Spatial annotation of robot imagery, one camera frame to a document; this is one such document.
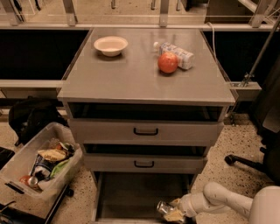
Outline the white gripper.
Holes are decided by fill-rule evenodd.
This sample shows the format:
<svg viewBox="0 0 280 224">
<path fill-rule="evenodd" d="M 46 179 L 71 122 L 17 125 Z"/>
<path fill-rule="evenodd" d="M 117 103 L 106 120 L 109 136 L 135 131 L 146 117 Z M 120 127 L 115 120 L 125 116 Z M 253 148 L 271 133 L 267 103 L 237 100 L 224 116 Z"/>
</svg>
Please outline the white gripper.
<svg viewBox="0 0 280 224">
<path fill-rule="evenodd" d="M 164 215 L 167 221 L 183 223 L 186 217 L 194 217 L 199 213 L 203 212 L 203 201 L 204 195 L 202 192 L 199 193 L 188 193 L 181 199 L 177 198 L 170 202 L 173 207 L 179 208 L 171 210 Z"/>
</svg>

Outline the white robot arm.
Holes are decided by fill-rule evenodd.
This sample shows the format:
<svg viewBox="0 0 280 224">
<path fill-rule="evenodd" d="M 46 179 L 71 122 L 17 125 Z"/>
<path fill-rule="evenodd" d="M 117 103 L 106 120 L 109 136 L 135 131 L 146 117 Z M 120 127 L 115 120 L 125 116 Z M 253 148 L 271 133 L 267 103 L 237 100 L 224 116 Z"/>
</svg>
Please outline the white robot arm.
<svg viewBox="0 0 280 224">
<path fill-rule="evenodd" d="M 228 209 L 248 219 L 248 224 L 280 224 L 280 187 L 266 186 L 254 198 L 231 192 L 216 182 L 202 192 L 188 193 L 170 203 L 160 201 L 157 210 L 166 221 L 183 223 L 201 213 L 219 214 Z"/>
</svg>

